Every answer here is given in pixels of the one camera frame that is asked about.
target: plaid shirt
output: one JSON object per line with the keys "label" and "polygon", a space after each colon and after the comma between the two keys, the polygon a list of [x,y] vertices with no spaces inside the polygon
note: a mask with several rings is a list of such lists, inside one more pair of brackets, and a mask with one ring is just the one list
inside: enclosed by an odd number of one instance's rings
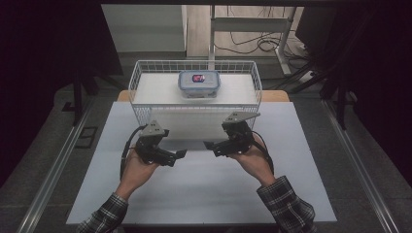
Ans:
{"label": "plaid shirt", "polygon": [[[268,187],[261,187],[257,194],[275,217],[282,232],[314,233],[315,212],[313,207],[294,193],[286,177],[276,179]],[[91,217],[83,221],[76,232],[111,232],[124,219],[127,203],[115,193]]]}

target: person's right hand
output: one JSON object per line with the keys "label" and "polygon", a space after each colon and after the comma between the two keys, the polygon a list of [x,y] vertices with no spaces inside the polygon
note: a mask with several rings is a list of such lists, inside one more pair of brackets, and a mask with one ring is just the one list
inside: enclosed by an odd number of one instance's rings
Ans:
{"label": "person's right hand", "polygon": [[[254,134],[254,138],[264,147],[264,143],[259,136]],[[236,159],[242,168],[256,178],[262,186],[269,186],[276,182],[264,154],[257,147],[251,146],[248,151],[230,154],[229,157]]]}

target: floor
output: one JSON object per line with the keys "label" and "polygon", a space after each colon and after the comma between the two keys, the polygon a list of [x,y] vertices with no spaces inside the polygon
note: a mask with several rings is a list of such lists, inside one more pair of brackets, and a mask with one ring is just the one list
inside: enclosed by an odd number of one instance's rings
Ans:
{"label": "floor", "polygon": [[[199,11],[199,13],[205,14],[204,12],[208,10],[203,8],[205,7],[198,7],[198,9],[193,9],[193,12],[197,14],[197,11]],[[237,8],[233,8],[232,11],[236,15],[243,14],[238,12]],[[282,11],[283,9],[274,10],[275,14],[281,14]],[[219,10],[219,14],[224,13],[226,11],[223,7]],[[258,13],[258,9],[251,10],[252,16],[257,16]],[[244,39],[236,37],[236,40],[239,41]],[[232,42],[230,38],[227,39],[226,37],[226,39],[219,40],[217,38],[217,43],[222,43],[222,46],[231,47]],[[205,50],[199,45],[192,47],[202,49],[199,51],[190,50],[190,46],[188,46],[188,56],[190,56],[190,59],[206,56],[207,49]],[[248,48],[242,49],[249,50],[253,47],[254,45],[250,45]],[[235,57],[235,54],[222,51],[222,53],[219,53],[218,58],[224,59],[227,57]],[[156,55],[122,55],[120,61],[124,76],[114,78],[120,83],[127,85],[134,61],[136,59],[149,58],[165,59],[164,56]],[[254,54],[248,58],[253,59],[257,63],[264,89],[273,88],[273,86],[285,80],[279,63],[273,57],[273,54],[269,57],[261,57],[259,54]],[[186,59],[186,57],[170,55],[167,59]],[[98,138],[104,128],[112,103],[116,101],[120,92],[119,89],[110,84],[100,79],[96,80],[100,91],[96,96],[87,97],[93,100],[93,106],[85,123],[85,127],[94,127],[96,129],[95,138],[91,141],[85,141],[85,139],[77,141],[76,145],[78,147],[74,148],[70,154],[51,198],[47,202],[48,204],[43,210],[43,214],[39,216],[34,232],[75,231],[76,227],[66,225],[65,220],[82,185],[88,164],[97,146]],[[348,158],[344,147],[339,142],[337,134],[326,114],[326,109],[318,94],[321,87],[322,84],[318,83],[311,88],[290,95],[326,187],[327,195],[338,219],[335,223],[318,223],[318,226],[322,232],[385,232],[367,195],[363,191],[360,180],[355,175],[353,164]],[[73,113],[61,111],[66,102],[72,101],[73,90],[70,85],[60,89],[55,94],[54,108],[49,118],[33,141],[25,157],[0,189],[0,232],[16,232],[25,213],[31,206],[39,187],[55,158],[60,153],[67,136],[73,129]],[[379,145],[364,129],[356,114],[353,113],[351,106],[347,106],[345,118],[348,127],[347,132],[354,143],[354,147],[359,152],[371,179],[384,197],[389,210],[394,216],[399,232],[412,232],[412,223],[410,222],[410,219],[412,219],[412,213],[410,212],[412,209],[412,188],[399,174]],[[256,231],[255,228],[251,228],[247,232],[254,232],[254,230]],[[259,232],[268,231],[270,229],[262,229]],[[161,231],[161,229],[139,229],[139,232],[164,231]]]}

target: white wire basket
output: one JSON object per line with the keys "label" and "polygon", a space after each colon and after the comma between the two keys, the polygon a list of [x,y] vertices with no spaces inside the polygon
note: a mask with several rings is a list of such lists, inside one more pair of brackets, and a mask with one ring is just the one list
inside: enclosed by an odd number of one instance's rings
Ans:
{"label": "white wire basket", "polygon": [[[221,78],[216,98],[184,98],[179,73],[214,67]],[[169,139],[220,139],[223,120],[232,112],[257,113],[261,82],[254,61],[139,60],[129,84],[129,100],[139,126],[153,119],[169,129]],[[255,119],[249,119],[253,128]]]}

